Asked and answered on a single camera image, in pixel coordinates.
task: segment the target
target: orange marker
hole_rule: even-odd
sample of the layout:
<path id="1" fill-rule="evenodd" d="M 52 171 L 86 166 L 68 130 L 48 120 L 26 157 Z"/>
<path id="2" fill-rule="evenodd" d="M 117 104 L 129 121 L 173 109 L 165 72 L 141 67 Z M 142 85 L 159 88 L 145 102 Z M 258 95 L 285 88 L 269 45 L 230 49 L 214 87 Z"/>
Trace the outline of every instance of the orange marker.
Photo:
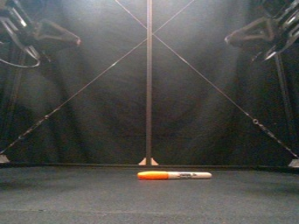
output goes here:
<path id="1" fill-rule="evenodd" d="M 137 174 L 139 179 L 210 179 L 209 172 L 179 172 L 179 171 L 142 171 Z"/>

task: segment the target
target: pole base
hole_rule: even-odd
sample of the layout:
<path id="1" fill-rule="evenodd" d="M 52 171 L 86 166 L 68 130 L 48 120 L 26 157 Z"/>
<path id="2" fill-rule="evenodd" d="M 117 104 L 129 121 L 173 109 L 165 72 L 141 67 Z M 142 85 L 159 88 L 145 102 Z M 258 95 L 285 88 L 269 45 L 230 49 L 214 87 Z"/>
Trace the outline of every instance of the pole base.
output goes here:
<path id="1" fill-rule="evenodd" d="M 139 165 L 146 165 L 146 158 L 143 159 L 143 161 L 139 163 Z M 159 165 L 154 159 L 151 159 L 151 165 Z"/>
<path id="2" fill-rule="evenodd" d="M 7 158 L 7 156 L 4 154 L 0 155 L 0 164 L 7 164 L 10 163 L 10 159 Z"/>
<path id="3" fill-rule="evenodd" d="M 294 159 L 289 166 L 294 168 L 299 168 L 299 159 Z"/>

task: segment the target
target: floor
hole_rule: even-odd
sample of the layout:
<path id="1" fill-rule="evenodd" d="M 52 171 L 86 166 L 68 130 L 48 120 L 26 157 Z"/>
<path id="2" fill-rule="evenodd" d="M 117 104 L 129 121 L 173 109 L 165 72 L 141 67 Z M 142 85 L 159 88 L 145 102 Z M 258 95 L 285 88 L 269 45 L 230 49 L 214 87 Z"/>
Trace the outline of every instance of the floor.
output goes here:
<path id="1" fill-rule="evenodd" d="M 298 223 L 298 174 L 210 171 L 211 179 L 146 181 L 139 171 L 3 168 L 0 223 Z"/>

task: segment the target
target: metal rod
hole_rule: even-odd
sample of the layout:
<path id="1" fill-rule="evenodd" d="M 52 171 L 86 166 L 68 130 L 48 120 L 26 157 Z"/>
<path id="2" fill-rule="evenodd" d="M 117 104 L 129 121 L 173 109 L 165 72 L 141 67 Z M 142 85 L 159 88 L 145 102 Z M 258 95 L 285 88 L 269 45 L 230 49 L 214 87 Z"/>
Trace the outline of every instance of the metal rod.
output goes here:
<path id="1" fill-rule="evenodd" d="M 154 3 L 147 0 L 146 165 L 153 164 Z"/>
<path id="2" fill-rule="evenodd" d="M 287 128 L 289 128 L 289 134 L 291 137 L 291 145 L 294 149 L 298 149 L 298 135 L 295 131 L 295 114 L 291 106 L 291 100 L 290 100 L 290 93 L 287 88 L 287 80 L 286 80 L 286 71 L 285 71 L 285 64 L 282 60 L 282 55 L 275 55 L 275 65 L 277 65 L 277 74 L 282 89 L 282 96 L 283 96 L 283 102 L 285 102 L 285 115 L 286 115 L 286 122 L 287 122 Z"/>

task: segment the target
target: black backdrop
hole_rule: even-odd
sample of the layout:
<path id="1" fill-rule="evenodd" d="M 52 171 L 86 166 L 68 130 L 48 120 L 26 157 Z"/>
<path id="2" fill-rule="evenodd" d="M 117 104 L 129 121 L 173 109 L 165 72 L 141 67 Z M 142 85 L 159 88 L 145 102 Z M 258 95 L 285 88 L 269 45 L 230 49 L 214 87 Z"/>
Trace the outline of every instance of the black backdrop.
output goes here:
<path id="1" fill-rule="evenodd" d="M 162 27 L 155 35 L 163 41 L 154 37 L 154 159 L 161 165 L 287 165 L 290 154 L 202 78 L 291 143 L 275 61 L 253 64 L 225 44 L 257 18 L 258 6 L 250 0 L 195 0 L 183 10 L 190 2 L 154 1 L 154 31 Z M 146 26 L 147 2 L 52 0 L 42 15 L 80 36 L 82 46 L 52 55 L 39 69 L 6 72 L 2 146 L 101 77 L 6 154 L 15 162 L 137 165 L 146 157 L 147 32 L 141 23 Z M 295 48 L 283 59 L 291 61 L 286 71 L 298 114 Z"/>

